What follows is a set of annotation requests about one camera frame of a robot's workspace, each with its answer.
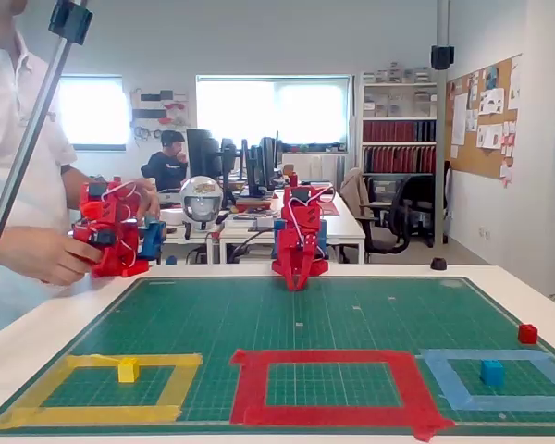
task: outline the human hand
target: human hand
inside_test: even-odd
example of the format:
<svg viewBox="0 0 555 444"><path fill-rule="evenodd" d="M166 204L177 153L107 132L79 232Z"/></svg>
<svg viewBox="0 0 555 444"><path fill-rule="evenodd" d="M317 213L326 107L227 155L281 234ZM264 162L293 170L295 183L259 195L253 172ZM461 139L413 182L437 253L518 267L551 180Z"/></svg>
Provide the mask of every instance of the human hand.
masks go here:
<svg viewBox="0 0 555 444"><path fill-rule="evenodd" d="M148 179L135 179L132 182L136 185L136 191L140 194L140 207L136 215L138 221L142 221L144 216L159 219L160 201L155 185Z"/></svg>
<svg viewBox="0 0 555 444"><path fill-rule="evenodd" d="M6 228L0 265L28 278L67 286L81 280L101 260L100 250L50 228Z"/></svg>

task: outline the green cutting mat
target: green cutting mat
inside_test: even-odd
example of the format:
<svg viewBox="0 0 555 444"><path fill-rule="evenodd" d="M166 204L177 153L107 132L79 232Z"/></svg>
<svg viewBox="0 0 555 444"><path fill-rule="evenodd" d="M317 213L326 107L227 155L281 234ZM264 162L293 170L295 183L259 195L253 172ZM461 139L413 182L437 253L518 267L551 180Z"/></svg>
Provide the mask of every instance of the green cutting mat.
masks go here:
<svg viewBox="0 0 555 444"><path fill-rule="evenodd" d="M180 419L174 425L29 427L0 433L242 433L241 427L228 423L240 371L229 360L237 349L381 349L418 358L438 409L457 423L443 433L555 435L555 412L452 410L420 359L424 349L522 349L517 325L516 319L462 278L321 277L297 293L286 291L281 280L267 277L143 279L72 340L0 413L64 354L200 353L203 365ZM553 354L555 360L548 344L541 342L536 349ZM528 362L505 362L506 384L497 392L479 380L479 362L450 364L472 394L555 396L555 386ZM171 370L143 369L139 382L127 386L117 383L113 367L76 369L43 406L154 405ZM269 405L401 405L387 364L276 364L270 368L267 390Z"/></svg>

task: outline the white polo shirt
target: white polo shirt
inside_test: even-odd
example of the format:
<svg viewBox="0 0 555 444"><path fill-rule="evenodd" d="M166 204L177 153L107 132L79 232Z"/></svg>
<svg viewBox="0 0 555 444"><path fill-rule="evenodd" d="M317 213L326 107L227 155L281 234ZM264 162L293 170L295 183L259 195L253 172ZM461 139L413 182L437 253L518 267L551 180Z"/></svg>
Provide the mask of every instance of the white polo shirt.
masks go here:
<svg viewBox="0 0 555 444"><path fill-rule="evenodd" d="M0 194L31 116L47 65L29 53L19 36L20 59L13 67L0 49ZM62 165L76 160L74 149L50 113L22 180L7 225L69 229ZM0 266L0 328L25 314L53 292L40 281Z"/></svg>

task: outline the red cube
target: red cube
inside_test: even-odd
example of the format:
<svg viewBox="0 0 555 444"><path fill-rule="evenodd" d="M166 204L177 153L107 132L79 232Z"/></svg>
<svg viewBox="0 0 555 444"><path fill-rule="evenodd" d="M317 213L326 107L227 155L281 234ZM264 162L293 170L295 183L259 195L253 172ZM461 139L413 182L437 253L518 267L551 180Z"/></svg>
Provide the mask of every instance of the red cube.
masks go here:
<svg viewBox="0 0 555 444"><path fill-rule="evenodd" d="M518 328L518 340L526 345L535 345L538 342L538 330L532 324L522 324Z"/></svg>

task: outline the blue tape square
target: blue tape square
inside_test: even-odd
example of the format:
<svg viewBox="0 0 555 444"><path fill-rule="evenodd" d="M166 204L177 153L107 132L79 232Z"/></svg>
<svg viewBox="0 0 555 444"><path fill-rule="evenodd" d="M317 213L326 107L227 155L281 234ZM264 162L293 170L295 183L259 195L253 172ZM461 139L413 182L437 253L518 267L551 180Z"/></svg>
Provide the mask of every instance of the blue tape square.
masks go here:
<svg viewBox="0 0 555 444"><path fill-rule="evenodd" d="M473 396L450 360L529 361L555 384L555 363L536 350L423 350L422 357L453 410L555 412L555 396Z"/></svg>

